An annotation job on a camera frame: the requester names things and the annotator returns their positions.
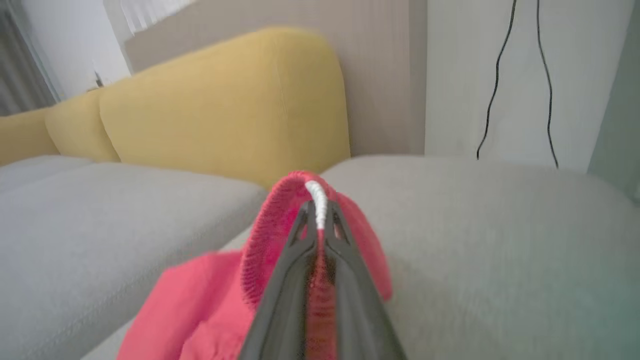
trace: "red cloth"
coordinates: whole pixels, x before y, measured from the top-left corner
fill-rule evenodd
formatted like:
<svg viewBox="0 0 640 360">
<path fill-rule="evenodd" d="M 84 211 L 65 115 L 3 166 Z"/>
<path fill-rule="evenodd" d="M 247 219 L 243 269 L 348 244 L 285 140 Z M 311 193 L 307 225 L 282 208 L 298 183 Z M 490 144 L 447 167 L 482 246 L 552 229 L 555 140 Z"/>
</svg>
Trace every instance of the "red cloth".
<svg viewBox="0 0 640 360">
<path fill-rule="evenodd" d="M 298 210 L 312 200 L 305 188 L 311 180 L 340 205 L 380 295 L 388 300 L 387 261 L 360 208 L 320 177 L 294 172 L 274 185 L 242 251 L 208 253 L 162 274 L 127 332 L 118 360 L 236 359 Z M 334 289 L 326 278 L 321 243 L 318 251 L 308 295 L 307 357 L 335 359 Z"/>
</svg>

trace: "black wire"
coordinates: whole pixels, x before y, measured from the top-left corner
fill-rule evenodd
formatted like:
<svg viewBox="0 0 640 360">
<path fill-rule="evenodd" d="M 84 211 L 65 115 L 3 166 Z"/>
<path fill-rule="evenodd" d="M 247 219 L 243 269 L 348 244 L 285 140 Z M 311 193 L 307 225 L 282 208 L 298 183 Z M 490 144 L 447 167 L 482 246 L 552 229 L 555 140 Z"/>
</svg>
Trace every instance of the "black wire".
<svg viewBox="0 0 640 360">
<path fill-rule="evenodd" d="M 502 53 L 504 52 L 504 48 L 507 46 L 507 41 L 509 40 L 509 36 L 511 35 L 511 28 L 513 27 L 513 16 L 516 13 L 516 0 L 513 0 L 513 6 L 511 7 L 511 20 L 509 21 L 509 29 L 507 30 L 507 36 L 504 38 L 504 43 L 502 44 L 502 49 L 500 49 L 500 54 L 498 54 L 498 60 L 495 62 L 495 86 L 493 88 L 493 95 L 491 95 L 491 101 L 489 101 L 489 107 L 486 109 L 486 125 L 484 126 L 484 136 L 478 149 L 476 151 L 476 159 L 480 158 L 480 149 L 486 140 L 486 134 L 489 132 L 489 117 L 491 115 L 491 105 L 493 104 L 493 98 L 495 97 L 495 93 L 498 91 L 498 80 L 500 74 L 500 58 L 502 57 Z"/>
<path fill-rule="evenodd" d="M 554 163 L 556 163 L 556 168 L 558 168 L 558 160 L 556 158 L 556 152 L 554 151 L 554 142 L 551 140 L 551 107 L 553 105 L 554 89 L 551 87 L 549 68 L 547 67 L 545 52 L 542 50 L 542 42 L 540 41 L 540 0 L 538 0 L 538 8 L 536 9 L 536 22 L 538 25 L 538 49 L 540 49 L 540 57 L 542 58 L 542 64 L 544 64 L 545 66 L 545 72 L 547 73 L 547 83 L 549 84 L 549 119 L 547 121 L 547 136 L 549 137 L 549 147 L 551 148 L 551 155 L 553 155 Z"/>
<path fill-rule="evenodd" d="M 499 80 L 499 70 L 500 70 L 500 58 L 502 57 L 502 52 L 504 52 L 504 48 L 507 46 L 507 41 L 509 40 L 509 36 L 511 34 L 511 28 L 513 27 L 513 16 L 516 10 L 516 0 L 513 0 L 513 5 L 511 7 L 511 20 L 509 21 L 509 29 L 507 30 L 507 36 L 504 39 L 504 43 L 502 44 L 502 49 L 500 50 L 500 54 L 498 54 L 498 60 L 495 62 L 495 86 L 493 88 L 493 95 L 491 96 L 491 101 L 489 101 L 489 107 L 486 110 L 486 125 L 484 127 L 484 136 L 478 149 L 476 151 L 476 159 L 480 158 L 480 149 L 486 140 L 486 134 L 489 132 L 489 118 L 491 115 L 491 105 L 493 104 L 493 98 L 495 97 L 495 93 L 498 91 L 498 80 Z M 553 87 L 551 86 L 551 76 L 549 75 L 549 68 L 547 67 L 547 60 L 545 59 L 545 52 L 542 49 L 542 42 L 540 40 L 540 0 L 537 1 L 536 5 L 536 26 L 538 29 L 538 49 L 540 50 L 540 57 L 542 58 L 542 64 L 545 66 L 545 73 L 547 74 L 547 83 L 549 85 L 549 116 L 547 121 L 547 136 L 549 138 L 549 147 L 551 148 L 551 155 L 554 157 L 554 163 L 556 164 L 556 168 L 558 168 L 558 160 L 556 158 L 556 152 L 554 151 L 554 143 L 551 140 L 551 109 L 553 106 Z"/>
</svg>

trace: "sofa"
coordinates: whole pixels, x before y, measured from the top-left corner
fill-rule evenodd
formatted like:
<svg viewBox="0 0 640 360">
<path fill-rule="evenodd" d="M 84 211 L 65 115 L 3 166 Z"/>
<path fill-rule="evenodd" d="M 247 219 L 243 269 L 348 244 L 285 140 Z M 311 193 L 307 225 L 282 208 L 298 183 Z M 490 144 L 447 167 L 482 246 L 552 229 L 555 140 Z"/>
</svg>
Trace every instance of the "sofa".
<svg viewBox="0 0 640 360">
<path fill-rule="evenodd" d="M 222 118 L 203 112 L 208 102 L 192 98 L 218 80 L 204 69 L 193 71 L 204 72 L 202 83 L 166 74 L 182 61 L 195 67 L 188 61 L 201 53 L 88 94 L 99 98 L 100 122 L 91 126 L 104 126 L 103 140 L 119 161 L 69 153 L 80 139 L 50 128 L 53 109 L 46 110 L 44 125 L 23 120 L 29 130 L 20 136 L 42 138 L 30 149 L 16 143 L 21 150 L 15 153 L 28 159 L 0 168 L 0 184 L 9 179 L 7 190 L 0 188 L 0 285 L 9 289 L 0 308 L 3 356 L 114 359 L 160 271 L 208 250 L 242 247 L 269 185 L 295 168 L 322 174 L 355 200 L 380 237 L 394 287 L 387 311 L 409 359 L 640 357 L 640 209 L 623 194 L 597 178 L 552 168 L 422 156 L 350 158 L 340 70 L 326 44 L 304 31 L 271 29 L 203 53 L 222 47 L 256 55 L 235 44 L 247 39 L 263 48 L 263 58 L 273 59 L 274 44 L 290 51 L 290 58 L 275 57 L 279 65 L 261 67 L 268 73 L 261 76 L 289 72 L 301 81 L 290 90 L 295 94 L 286 95 L 286 87 L 269 90 L 282 97 L 260 104 L 269 109 L 262 115 L 255 111 L 256 119 L 271 123 L 260 131 L 229 124 L 237 120 L 231 109 Z M 225 67 L 247 66 L 243 56 L 231 58 Z M 335 72 L 333 89 L 323 83 L 328 70 L 319 71 L 320 63 Z M 264 100 L 265 93 L 252 95 L 266 86 L 256 80 L 260 71 L 245 73 L 245 87 L 260 83 L 244 89 L 252 101 L 220 102 L 209 111 L 245 111 Z M 303 74 L 323 79 L 309 83 Z M 126 91 L 137 81 L 139 91 Z M 216 95 L 234 90 L 225 85 L 230 88 Z M 190 86 L 198 90 L 176 101 Z M 110 91 L 122 94 L 107 97 Z M 158 102 L 151 103 L 153 94 Z M 304 116 L 306 106 L 311 114 Z M 142 114 L 147 108 L 154 108 L 152 117 Z M 68 128 L 89 127 L 81 119 Z M 199 131 L 222 132 L 215 137 L 227 148 L 198 143 L 207 138 Z M 70 144 L 59 145 L 59 137 Z M 263 145 L 253 147 L 252 140 Z M 236 147 L 244 146 L 237 155 Z M 265 147 L 273 158 L 255 154 Z M 235 160 L 220 160 L 225 156 Z M 30 348 L 43 341 L 44 347 Z"/>
<path fill-rule="evenodd" d="M 79 359 L 271 185 L 350 157 L 335 53 L 272 28 L 0 119 L 0 358 Z"/>
</svg>

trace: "yellow fabric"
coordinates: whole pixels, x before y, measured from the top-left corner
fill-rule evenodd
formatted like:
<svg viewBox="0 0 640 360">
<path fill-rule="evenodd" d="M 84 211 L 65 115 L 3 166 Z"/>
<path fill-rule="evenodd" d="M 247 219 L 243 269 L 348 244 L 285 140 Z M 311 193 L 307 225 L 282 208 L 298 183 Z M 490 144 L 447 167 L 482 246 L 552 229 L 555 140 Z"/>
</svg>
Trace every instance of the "yellow fabric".
<svg viewBox="0 0 640 360">
<path fill-rule="evenodd" d="M 0 117 L 0 166 L 40 155 L 59 154 L 44 124 L 48 108 Z"/>
<path fill-rule="evenodd" d="M 60 154 L 94 161 L 120 161 L 100 119 L 99 98 L 104 89 L 61 102 L 51 108 L 45 123 Z"/>
<path fill-rule="evenodd" d="M 244 179 L 349 157 L 342 73 L 329 45 L 265 29 L 152 67 L 100 96 L 123 162 Z"/>
</svg>

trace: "gray sofa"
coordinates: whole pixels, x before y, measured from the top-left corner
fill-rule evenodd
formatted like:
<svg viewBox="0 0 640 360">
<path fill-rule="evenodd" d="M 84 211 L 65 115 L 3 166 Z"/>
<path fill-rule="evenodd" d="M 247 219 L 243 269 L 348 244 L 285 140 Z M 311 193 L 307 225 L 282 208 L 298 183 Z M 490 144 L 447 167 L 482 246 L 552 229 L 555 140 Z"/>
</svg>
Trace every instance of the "gray sofa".
<svg viewBox="0 0 640 360">
<path fill-rule="evenodd" d="M 0 359 L 79 359 L 167 267 L 217 250 L 266 191 L 243 181 L 41 156 L 0 167 Z"/>
<path fill-rule="evenodd" d="M 411 156 L 355 158 L 323 177 L 380 237 L 410 359 L 640 358 L 640 209 L 600 180 Z M 84 360 L 114 359 L 130 324 Z"/>
</svg>

